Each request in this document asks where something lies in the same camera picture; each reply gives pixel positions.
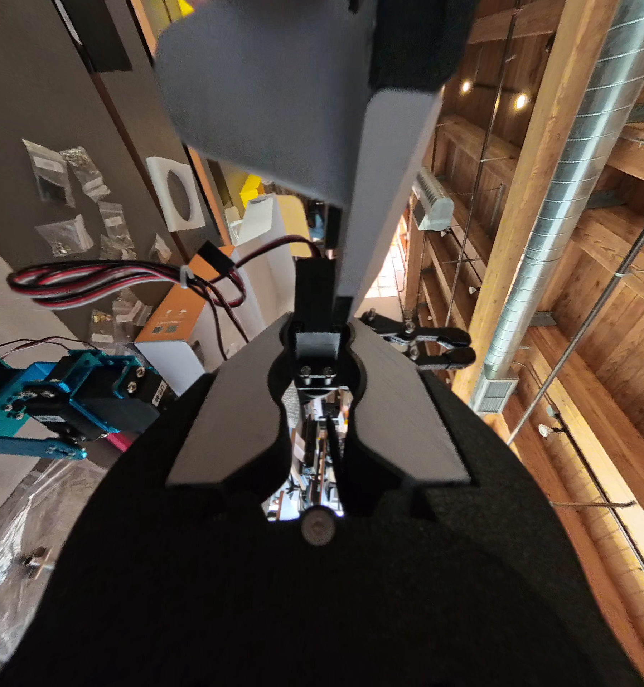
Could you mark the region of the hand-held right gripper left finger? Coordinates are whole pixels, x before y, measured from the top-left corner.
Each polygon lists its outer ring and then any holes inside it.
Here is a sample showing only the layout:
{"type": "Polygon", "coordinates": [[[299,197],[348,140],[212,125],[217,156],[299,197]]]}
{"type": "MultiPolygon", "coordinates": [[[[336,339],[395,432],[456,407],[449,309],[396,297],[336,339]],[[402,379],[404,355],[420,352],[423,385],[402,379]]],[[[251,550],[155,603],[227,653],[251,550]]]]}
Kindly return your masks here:
{"type": "Polygon", "coordinates": [[[287,479],[292,444],[283,395],[293,381],[292,315],[279,317],[220,366],[167,486],[269,497],[287,479]]]}

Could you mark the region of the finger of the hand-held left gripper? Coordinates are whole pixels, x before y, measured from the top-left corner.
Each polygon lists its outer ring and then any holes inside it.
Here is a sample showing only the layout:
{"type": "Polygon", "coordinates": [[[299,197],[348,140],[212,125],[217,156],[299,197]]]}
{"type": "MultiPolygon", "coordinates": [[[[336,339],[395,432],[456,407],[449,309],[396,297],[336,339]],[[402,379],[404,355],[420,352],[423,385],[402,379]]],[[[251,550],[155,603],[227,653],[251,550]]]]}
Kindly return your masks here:
{"type": "Polygon", "coordinates": [[[369,100],[338,240],[335,314],[354,314],[378,276],[442,101],[442,89],[382,89],[369,100]]]}
{"type": "Polygon", "coordinates": [[[182,142],[349,207],[377,1],[207,1],[158,37],[155,77],[182,142]]]}

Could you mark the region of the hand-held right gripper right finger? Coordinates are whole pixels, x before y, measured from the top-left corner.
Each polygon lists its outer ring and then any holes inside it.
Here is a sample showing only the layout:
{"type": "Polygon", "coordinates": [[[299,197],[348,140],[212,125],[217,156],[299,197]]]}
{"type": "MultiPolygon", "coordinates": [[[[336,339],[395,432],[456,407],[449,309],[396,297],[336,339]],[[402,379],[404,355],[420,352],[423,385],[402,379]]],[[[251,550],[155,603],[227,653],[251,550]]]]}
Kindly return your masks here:
{"type": "Polygon", "coordinates": [[[359,320],[349,323],[344,353],[352,394],[344,441],[349,495],[469,486],[472,478],[417,366],[359,320]]]}

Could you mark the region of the black toy robot claw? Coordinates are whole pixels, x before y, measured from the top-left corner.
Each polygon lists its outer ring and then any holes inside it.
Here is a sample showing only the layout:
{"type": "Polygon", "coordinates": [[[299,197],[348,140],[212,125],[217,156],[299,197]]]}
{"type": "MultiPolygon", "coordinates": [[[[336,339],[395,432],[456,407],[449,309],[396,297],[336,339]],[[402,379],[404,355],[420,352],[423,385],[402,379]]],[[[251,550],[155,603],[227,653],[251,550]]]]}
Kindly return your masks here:
{"type": "Polygon", "coordinates": [[[421,371],[456,372],[476,361],[469,334],[459,328],[422,327],[412,320],[399,322],[373,308],[363,313],[359,321],[421,371]]]}

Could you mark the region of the blue toy robot arm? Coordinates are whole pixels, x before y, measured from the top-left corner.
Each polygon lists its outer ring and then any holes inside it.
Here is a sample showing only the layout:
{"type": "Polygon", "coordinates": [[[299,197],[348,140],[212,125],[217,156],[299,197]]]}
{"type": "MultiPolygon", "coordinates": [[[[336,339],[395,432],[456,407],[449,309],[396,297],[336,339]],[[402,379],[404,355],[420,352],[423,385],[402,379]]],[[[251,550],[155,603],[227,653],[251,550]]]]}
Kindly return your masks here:
{"type": "MultiPolygon", "coordinates": [[[[253,340],[247,338],[233,312],[246,298],[238,268],[295,242],[306,244],[311,256],[294,259],[296,300],[288,333],[292,384],[310,393],[332,390],[339,377],[340,344],[347,340],[348,328],[324,300],[331,293],[335,261],[324,257],[311,242],[300,236],[282,238],[237,263],[206,244],[204,248],[212,250],[215,277],[199,276],[188,265],[171,264],[176,272],[164,273],[162,282],[189,289],[209,304],[222,365],[253,340]]],[[[69,350],[56,363],[38,361],[20,370],[0,357],[0,453],[82,459],[87,453],[83,442],[135,432],[139,438],[131,445],[134,449],[150,430],[158,429],[160,437],[151,439],[149,447],[159,449],[161,441],[169,443],[169,467],[160,479],[166,484],[220,366],[202,374],[178,396],[154,367],[142,365],[133,355],[83,348],[69,350]]]]}

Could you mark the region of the black desk panel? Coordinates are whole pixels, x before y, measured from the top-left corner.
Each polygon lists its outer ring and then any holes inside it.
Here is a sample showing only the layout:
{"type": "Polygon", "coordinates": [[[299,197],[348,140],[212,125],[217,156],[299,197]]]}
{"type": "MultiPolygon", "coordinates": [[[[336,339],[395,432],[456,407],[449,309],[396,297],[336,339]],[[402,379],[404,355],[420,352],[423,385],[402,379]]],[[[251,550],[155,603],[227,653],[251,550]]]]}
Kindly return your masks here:
{"type": "Polygon", "coordinates": [[[89,73],[130,72],[131,61],[105,1],[53,1],[89,73]]]}

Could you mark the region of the dark grey desk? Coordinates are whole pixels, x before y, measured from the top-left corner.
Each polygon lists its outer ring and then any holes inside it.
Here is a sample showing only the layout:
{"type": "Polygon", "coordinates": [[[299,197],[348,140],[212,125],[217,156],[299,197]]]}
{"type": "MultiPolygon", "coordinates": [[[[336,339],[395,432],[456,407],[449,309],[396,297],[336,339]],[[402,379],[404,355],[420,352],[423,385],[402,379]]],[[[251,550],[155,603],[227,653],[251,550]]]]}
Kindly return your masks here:
{"type": "Polygon", "coordinates": [[[206,240],[223,245],[202,197],[205,226],[171,233],[146,171],[146,158],[190,162],[163,107],[154,68],[128,1],[106,1],[130,70],[93,74],[53,1],[0,1],[0,344],[62,335],[84,340],[90,307],[51,312],[14,294],[12,269],[54,260],[35,227],[81,215],[97,258],[106,233],[97,205],[69,171],[75,208],[43,201],[23,140],[54,151],[82,146],[120,203],[138,258],[155,236],[192,257],[206,240]]]}

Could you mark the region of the hanging linear lamp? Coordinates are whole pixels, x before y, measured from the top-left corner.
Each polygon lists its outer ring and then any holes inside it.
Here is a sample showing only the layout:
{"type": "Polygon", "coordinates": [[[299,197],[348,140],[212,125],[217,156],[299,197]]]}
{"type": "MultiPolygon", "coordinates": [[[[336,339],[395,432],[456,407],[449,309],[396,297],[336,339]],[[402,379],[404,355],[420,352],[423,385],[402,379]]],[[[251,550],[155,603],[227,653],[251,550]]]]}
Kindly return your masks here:
{"type": "Polygon", "coordinates": [[[430,169],[424,166],[419,169],[412,191],[421,205],[421,219],[416,220],[418,229],[448,232],[454,217],[454,201],[430,169]]]}

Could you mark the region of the white parts box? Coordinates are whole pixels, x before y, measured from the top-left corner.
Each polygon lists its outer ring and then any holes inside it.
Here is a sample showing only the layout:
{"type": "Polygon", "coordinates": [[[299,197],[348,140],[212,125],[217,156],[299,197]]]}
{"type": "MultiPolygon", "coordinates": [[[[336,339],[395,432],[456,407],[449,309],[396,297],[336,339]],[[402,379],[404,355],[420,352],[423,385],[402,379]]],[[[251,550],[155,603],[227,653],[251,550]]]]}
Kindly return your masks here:
{"type": "MultiPolygon", "coordinates": [[[[290,234],[283,233],[272,240],[255,238],[239,246],[219,250],[237,263],[256,249],[290,234]]],[[[233,308],[235,317],[249,340],[294,308],[294,257],[309,257],[304,243],[277,247],[254,258],[237,270],[246,291],[244,303],[233,308]]],[[[219,351],[208,350],[198,341],[193,344],[149,344],[137,348],[178,396],[183,394],[205,372],[213,372],[223,362],[219,351]]]]}

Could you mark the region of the yellow chair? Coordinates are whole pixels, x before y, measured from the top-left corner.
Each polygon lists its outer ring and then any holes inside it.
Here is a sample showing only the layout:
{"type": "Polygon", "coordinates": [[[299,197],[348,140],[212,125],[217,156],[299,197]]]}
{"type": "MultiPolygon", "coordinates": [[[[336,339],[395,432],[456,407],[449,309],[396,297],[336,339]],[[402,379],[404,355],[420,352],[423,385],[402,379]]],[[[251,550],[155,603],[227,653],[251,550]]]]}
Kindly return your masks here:
{"type": "Polygon", "coordinates": [[[306,205],[308,198],[260,176],[249,174],[240,191],[244,213],[232,229],[232,244],[243,245],[283,233],[310,239],[306,205]]]}

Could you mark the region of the orange cardboard sleeve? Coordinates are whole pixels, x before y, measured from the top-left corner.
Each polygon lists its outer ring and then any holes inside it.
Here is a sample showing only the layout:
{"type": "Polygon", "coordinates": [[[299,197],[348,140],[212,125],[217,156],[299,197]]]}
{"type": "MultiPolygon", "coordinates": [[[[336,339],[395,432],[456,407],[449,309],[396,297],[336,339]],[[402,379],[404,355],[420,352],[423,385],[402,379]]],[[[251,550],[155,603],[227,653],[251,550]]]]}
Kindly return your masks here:
{"type": "Polygon", "coordinates": [[[214,313],[201,296],[174,286],[149,315],[134,345],[142,348],[149,344],[193,344],[196,341],[208,350],[217,351],[214,313]]]}

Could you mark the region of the white foam packing piece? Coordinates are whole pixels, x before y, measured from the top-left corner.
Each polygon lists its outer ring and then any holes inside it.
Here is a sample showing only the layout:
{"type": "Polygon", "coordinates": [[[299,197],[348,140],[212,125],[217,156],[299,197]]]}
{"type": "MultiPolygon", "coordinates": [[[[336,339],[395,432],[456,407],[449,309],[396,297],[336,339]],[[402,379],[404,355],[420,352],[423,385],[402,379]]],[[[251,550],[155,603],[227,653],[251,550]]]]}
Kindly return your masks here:
{"type": "Polygon", "coordinates": [[[206,227],[206,220],[192,168],[189,164],[163,157],[147,157],[146,167],[163,212],[167,229],[171,233],[206,227]],[[184,217],[173,200],[169,179],[177,177],[187,196],[189,213],[184,217]]]}

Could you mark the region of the pile of small parts bags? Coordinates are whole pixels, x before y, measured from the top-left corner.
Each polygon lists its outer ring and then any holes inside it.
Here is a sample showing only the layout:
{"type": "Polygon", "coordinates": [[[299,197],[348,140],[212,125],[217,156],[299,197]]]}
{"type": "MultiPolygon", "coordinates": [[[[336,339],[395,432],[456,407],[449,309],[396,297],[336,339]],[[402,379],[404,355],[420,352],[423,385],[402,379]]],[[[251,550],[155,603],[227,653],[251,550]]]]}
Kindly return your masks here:
{"type": "Polygon", "coordinates": [[[73,173],[83,195],[97,209],[103,229],[94,238],[81,212],[35,226],[34,232],[48,244],[55,262],[13,272],[9,287],[51,310],[83,309],[88,314],[89,344],[116,352],[131,340],[140,318],[148,313],[131,288],[162,282],[164,273],[176,272],[171,266],[172,251],[156,234],[148,256],[142,258],[123,206],[109,201],[111,189],[84,147],[51,150],[22,142],[41,200],[76,210],[73,173]]]}

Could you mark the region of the silver ventilation duct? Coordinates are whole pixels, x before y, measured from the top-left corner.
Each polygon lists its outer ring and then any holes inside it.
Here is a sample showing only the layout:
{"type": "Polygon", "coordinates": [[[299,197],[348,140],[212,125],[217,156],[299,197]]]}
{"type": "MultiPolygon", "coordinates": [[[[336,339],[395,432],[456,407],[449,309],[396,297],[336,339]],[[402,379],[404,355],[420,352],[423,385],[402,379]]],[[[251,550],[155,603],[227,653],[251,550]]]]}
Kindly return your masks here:
{"type": "Polygon", "coordinates": [[[532,316],[644,86],[644,1],[567,1],[470,325],[454,390],[499,414],[532,316]]]}

